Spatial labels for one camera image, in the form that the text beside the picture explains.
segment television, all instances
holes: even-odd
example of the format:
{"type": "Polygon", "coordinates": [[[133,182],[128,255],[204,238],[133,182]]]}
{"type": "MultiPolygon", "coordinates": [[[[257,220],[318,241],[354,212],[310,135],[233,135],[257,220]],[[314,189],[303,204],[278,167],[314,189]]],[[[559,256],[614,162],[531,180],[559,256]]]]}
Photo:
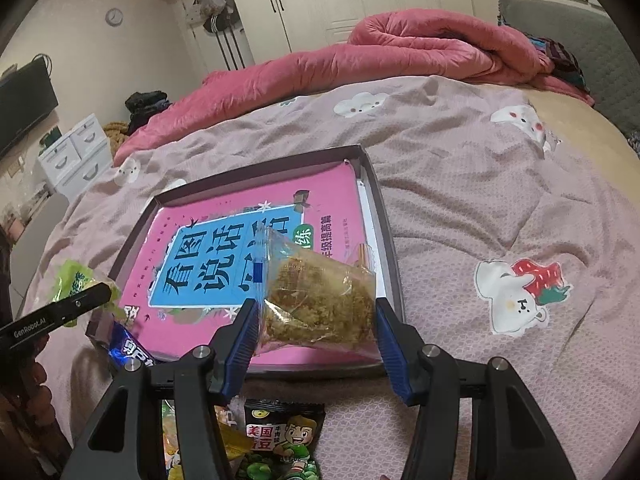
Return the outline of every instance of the television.
{"type": "Polygon", "coordinates": [[[0,158],[58,106],[43,58],[0,79],[0,158]]]}

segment white drawer unit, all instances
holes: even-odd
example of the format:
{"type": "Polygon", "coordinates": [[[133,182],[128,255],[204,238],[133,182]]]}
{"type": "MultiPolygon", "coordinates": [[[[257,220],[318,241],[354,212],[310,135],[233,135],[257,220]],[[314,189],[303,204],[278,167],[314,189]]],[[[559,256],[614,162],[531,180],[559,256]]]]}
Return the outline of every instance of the white drawer unit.
{"type": "Polygon", "coordinates": [[[56,191],[71,200],[91,186],[112,164],[109,143],[105,142],[80,168],[56,186],[56,191]]]}
{"type": "Polygon", "coordinates": [[[49,146],[36,162],[49,187],[70,202],[112,165],[109,139],[93,114],[49,146]]]}
{"type": "Polygon", "coordinates": [[[71,142],[81,158],[87,158],[107,139],[95,115],[90,115],[71,130],[71,142]]]}
{"type": "Polygon", "coordinates": [[[61,139],[50,146],[42,155],[40,162],[47,180],[56,184],[80,164],[80,155],[76,152],[71,139],[61,139]]]}

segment pink bedsheet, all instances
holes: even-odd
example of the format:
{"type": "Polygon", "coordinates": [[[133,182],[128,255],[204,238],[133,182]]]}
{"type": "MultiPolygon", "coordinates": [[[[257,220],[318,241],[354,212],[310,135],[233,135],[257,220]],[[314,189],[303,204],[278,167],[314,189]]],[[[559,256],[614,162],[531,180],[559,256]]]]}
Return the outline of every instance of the pink bedsheet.
{"type": "Polygon", "coordinates": [[[236,72],[212,72],[201,88],[151,118],[115,156],[158,148],[288,96],[401,75],[441,75],[473,83],[515,85],[593,99],[550,76],[553,62],[511,27],[447,10],[411,9],[370,16],[348,44],[295,52],[236,72]]]}

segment blue snack wrapper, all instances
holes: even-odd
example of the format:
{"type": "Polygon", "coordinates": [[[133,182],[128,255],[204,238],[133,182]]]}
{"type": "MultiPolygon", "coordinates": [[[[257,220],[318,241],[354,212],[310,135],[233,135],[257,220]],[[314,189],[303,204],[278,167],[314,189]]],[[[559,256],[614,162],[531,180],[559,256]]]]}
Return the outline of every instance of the blue snack wrapper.
{"type": "Polygon", "coordinates": [[[111,342],[108,353],[118,368],[124,366],[127,357],[140,359],[146,366],[156,364],[156,360],[137,342],[136,338],[131,335],[131,332],[115,321],[113,322],[113,331],[111,332],[111,342]]]}

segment book cover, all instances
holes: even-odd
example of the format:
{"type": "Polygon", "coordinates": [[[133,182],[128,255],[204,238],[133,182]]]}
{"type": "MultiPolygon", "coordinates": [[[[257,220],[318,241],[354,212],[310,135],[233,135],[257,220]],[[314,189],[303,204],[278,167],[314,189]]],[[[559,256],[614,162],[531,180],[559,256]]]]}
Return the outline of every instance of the book cover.
{"type": "MultiPolygon", "coordinates": [[[[152,222],[120,305],[140,343],[159,358],[206,344],[254,297],[257,225],[340,262],[366,241],[353,167],[162,208],[152,222]]],[[[283,348],[260,364],[352,362],[353,356],[283,348]]]]}

